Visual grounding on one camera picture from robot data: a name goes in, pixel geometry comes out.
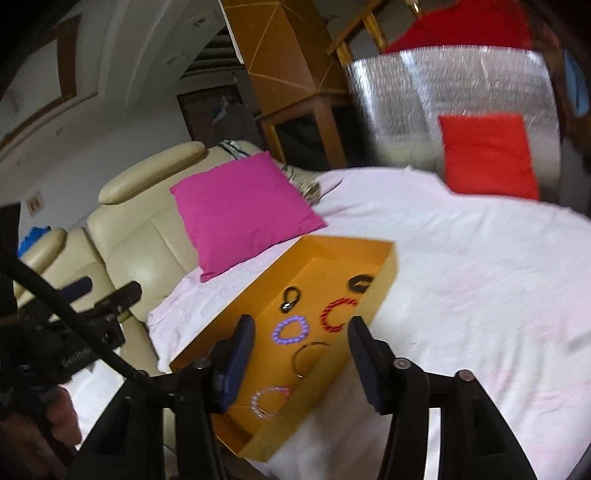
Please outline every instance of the cardboard tray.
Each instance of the cardboard tray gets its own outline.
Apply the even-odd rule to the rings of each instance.
[[[375,277],[365,294],[348,288],[349,279],[360,274]],[[256,321],[255,345],[238,399],[225,415],[214,415],[212,423],[217,437],[236,455],[266,462],[322,400],[349,359],[346,328],[339,333],[325,331],[320,313],[333,300],[355,298],[358,306],[335,308],[327,319],[329,324],[347,322],[354,315],[370,323],[396,274],[392,242],[304,236],[231,302],[171,363],[171,368],[178,371],[207,355],[218,340],[230,337],[243,314],[250,314]],[[301,299],[285,314],[280,306],[289,286],[301,290]],[[292,345],[274,343],[271,334],[277,324],[294,315],[306,317],[310,325],[308,337]],[[300,325],[293,323],[281,336],[297,336],[300,332]],[[297,368],[306,376],[302,380],[293,371],[291,360],[303,344],[313,341],[330,346],[310,346],[300,352]],[[250,399],[254,392],[269,385],[289,387],[291,395],[287,400],[281,393],[262,397],[262,408],[279,413],[272,419],[260,420],[249,407]]]

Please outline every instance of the red fabric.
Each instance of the red fabric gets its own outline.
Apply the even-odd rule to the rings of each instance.
[[[452,191],[540,199],[521,115],[442,115],[439,123]]]
[[[418,19],[386,53],[442,45],[532,48],[531,32],[515,0],[459,0]]]

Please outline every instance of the air vent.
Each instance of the air vent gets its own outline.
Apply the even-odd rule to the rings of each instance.
[[[183,77],[243,68],[244,65],[240,63],[236,56],[230,32],[227,27],[224,27],[191,62]]]

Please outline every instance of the purple bracelet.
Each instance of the purple bracelet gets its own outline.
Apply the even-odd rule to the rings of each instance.
[[[287,327],[290,323],[300,322],[301,324],[301,333],[297,337],[292,338],[281,338],[280,334],[285,327]],[[288,319],[283,320],[275,327],[273,330],[273,341],[278,343],[279,345],[291,345],[292,343],[300,343],[304,338],[308,336],[310,333],[310,326],[306,321],[305,317],[300,315],[296,315],[294,317],[289,317]]]

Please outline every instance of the pink pillow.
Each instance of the pink pillow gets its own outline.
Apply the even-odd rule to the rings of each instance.
[[[182,179],[170,189],[199,255],[201,281],[326,224],[269,152]]]

